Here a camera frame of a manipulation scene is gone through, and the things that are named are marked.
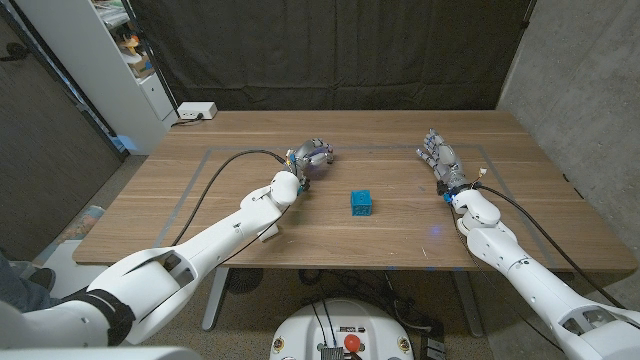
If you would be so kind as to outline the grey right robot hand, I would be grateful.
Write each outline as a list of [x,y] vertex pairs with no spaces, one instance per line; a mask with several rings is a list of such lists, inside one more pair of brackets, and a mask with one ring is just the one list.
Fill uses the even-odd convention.
[[470,187],[460,158],[435,129],[425,135],[423,148],[416,153],[432,168],[439,196],[453,197]]

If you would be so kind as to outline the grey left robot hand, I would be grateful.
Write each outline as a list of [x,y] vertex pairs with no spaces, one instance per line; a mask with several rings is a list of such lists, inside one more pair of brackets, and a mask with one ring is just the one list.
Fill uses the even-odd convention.
[[287,151],[285,167],[298,178],[300,184],[298,193],[302,193],[307,191],[310,185],[305,169],[323,163],[331,164],[333,161],[333,147],[321,138],[313,138],[304,142],[299,148]]

